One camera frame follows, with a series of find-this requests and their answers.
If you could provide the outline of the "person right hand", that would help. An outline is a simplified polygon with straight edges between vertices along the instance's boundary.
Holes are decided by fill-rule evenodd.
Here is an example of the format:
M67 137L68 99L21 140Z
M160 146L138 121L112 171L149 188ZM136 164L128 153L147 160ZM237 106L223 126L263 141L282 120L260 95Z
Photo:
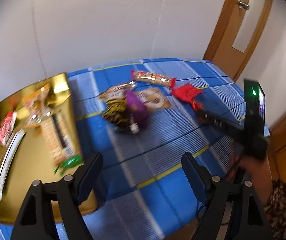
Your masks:
M238 168L243 168L251 176L252 185L260 201L266 206L272 193L272 176L268 160L258 161L251 157L242 157L238 153L233 153L229 159L227 181L234 180Z

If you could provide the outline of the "patterned sleeve forearm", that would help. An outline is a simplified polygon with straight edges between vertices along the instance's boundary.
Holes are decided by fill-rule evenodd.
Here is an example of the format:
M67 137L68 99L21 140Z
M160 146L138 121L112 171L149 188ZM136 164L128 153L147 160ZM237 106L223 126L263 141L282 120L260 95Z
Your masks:
M264 207L274 239L286 239L286 184L272 181L272 193Z

